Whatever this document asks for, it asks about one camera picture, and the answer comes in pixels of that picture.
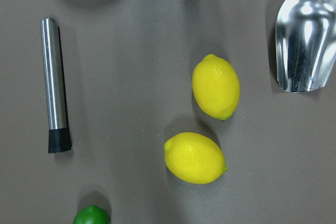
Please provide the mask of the steel ice scoop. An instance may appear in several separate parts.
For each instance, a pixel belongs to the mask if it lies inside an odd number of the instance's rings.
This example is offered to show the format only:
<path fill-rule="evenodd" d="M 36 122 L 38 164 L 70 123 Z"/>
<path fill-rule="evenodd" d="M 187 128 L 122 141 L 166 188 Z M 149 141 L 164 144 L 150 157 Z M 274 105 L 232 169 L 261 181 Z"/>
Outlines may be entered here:
<path fill-rule="evenodd" d="M 335 64 L 335 0 L 285 0 L 275 33 L 281 89 L 304 93 L 325 87 Z"/>

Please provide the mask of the yellow lemon lower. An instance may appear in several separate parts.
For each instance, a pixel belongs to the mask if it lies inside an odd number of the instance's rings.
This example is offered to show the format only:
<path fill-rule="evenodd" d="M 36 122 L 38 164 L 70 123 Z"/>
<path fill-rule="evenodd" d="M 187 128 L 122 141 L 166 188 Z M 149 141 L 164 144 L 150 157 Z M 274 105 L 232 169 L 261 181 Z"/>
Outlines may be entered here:
<path fill-rule="evenodd" d="M 221 148 L 210 138 L 194 132 L 179 133 L 164 144 L 169 171 L 192 184 L 209 184 L 228 169 Z"/>

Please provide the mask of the yellow lemon upper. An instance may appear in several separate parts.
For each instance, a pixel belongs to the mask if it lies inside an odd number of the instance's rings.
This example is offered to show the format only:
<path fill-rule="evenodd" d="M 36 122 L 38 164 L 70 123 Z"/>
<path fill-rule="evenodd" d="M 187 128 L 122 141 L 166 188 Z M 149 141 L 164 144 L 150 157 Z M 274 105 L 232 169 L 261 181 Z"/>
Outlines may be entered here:
<path fill-rule="evenodd" d="M 225 121 L 235 112 L 240 84 L 233 66 L 209 54 L 193 70 L 192 90 L 199 108 L 207 115 Z"/>

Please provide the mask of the yellow lemon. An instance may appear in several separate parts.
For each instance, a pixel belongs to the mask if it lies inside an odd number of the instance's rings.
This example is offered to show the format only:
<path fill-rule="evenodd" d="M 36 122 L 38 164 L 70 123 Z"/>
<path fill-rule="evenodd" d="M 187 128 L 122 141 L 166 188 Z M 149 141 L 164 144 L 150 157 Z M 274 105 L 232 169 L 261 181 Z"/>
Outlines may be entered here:
<path fill-rule="evenodd" d="M 199 108 L 207 115 L 225 121 L 235 112 L 240 84 L 233 66 L 209 54 L 193 70 L 192 90 Z"/>
<path fill-rule="evenodd" d="M 192 184 L 209 184 L 228 169 L 221 148 L 210 138 L 194 132 L 179 133 L 164 144 L 169 171 Z"/>

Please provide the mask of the green lime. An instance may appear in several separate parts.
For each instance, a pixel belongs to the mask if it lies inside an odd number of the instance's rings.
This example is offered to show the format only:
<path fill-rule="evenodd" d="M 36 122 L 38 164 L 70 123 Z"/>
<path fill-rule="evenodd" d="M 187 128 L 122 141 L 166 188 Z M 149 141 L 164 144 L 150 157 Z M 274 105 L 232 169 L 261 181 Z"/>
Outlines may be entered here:
<path fill-rule="evenodd" d="M 109 224 L 110 217 L 108 213 L 102 208 L 90 205 L 79 211 L 73 219 L 73 224 Z"/>

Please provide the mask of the steel muddler black tip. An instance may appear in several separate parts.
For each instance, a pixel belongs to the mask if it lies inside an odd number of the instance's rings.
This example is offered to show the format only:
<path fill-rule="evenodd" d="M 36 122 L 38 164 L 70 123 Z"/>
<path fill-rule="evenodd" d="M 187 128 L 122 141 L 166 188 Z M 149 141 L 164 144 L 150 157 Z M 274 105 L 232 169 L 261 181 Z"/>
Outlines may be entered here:
<path fill-rule="evenodd" d="M 41 21 L 41 37 L 46 85 L 49 125 L 48 152 L 51 154 L 71 150 L 64 70 L 57 22 L 46 17 Z"/>

